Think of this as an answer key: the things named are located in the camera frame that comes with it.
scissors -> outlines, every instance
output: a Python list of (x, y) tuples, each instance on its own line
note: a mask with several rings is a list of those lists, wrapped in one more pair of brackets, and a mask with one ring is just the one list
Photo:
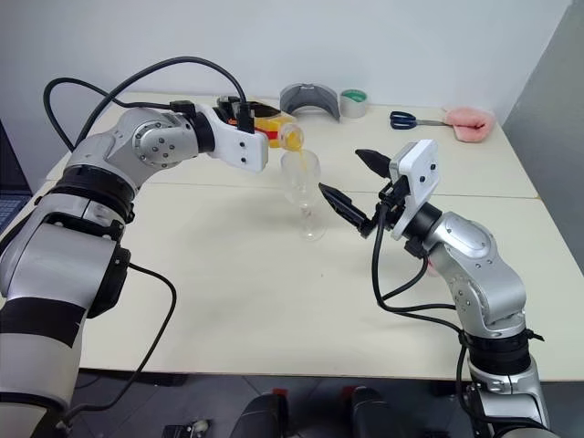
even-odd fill
[(395, 130), (410, 130), (418, 125), (450, 126), (437, 120), (417, 120), (409, 112), (392, 111), (390, 113), (390, 126)]

laptop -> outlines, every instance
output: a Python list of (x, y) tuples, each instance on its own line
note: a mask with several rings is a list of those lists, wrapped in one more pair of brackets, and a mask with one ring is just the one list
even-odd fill
[(0, 120), (0, 233), (26, 205), (32, 193)]

roll of tape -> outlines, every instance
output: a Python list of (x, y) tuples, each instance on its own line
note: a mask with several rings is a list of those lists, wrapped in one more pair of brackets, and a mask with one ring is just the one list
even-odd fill
[(350, 119), (363, 117), (367, 112), (367, 93), (360, 89), (346, 89), (340, 93), (340, 113)]

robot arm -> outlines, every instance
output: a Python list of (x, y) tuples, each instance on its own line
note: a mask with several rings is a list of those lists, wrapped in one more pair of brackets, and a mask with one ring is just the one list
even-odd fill
[(460, 340), (470, 351), (473, 382), (461, 402), (470, 404), (475, 436), (556, 436), (541, 429), (549, 427), (548, 412), (527, 345), (539, 337), (526, 328), (523, 282), (485, 227), (427, 202), (439, 182), (436, 149), (435, 141), (410, 143), (393, 160), (357, 151), (370, 169), (391, 178), (371, 220), (337, 189), (321, 184), (321, 191), (364, 237), (384, 205), (389, 211), (384, 227), (396, 240), (415, 241), (446, 281), (462, 324)]
[(120, 241), (143, 183), (199, 153), (251, 172), (266, 166), (265, 135), (223, 123), (204, 105), (171, 108), (130, 109), (81, 142), (54, 188), (0, 245), (0, 436), (56, 432), (85, 320), (120, 296), (130, 263)]

wine glass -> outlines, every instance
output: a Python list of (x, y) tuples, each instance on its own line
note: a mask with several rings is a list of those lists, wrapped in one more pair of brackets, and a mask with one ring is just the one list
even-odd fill
[(318, 240), (325, 234), (325, 227), (312, 210), (320, 199), (318, 181), (320, 163), (314, 152), (288, 151), (280, 161), (286, 198), (300, 208), (300, 236), (309, 241)]

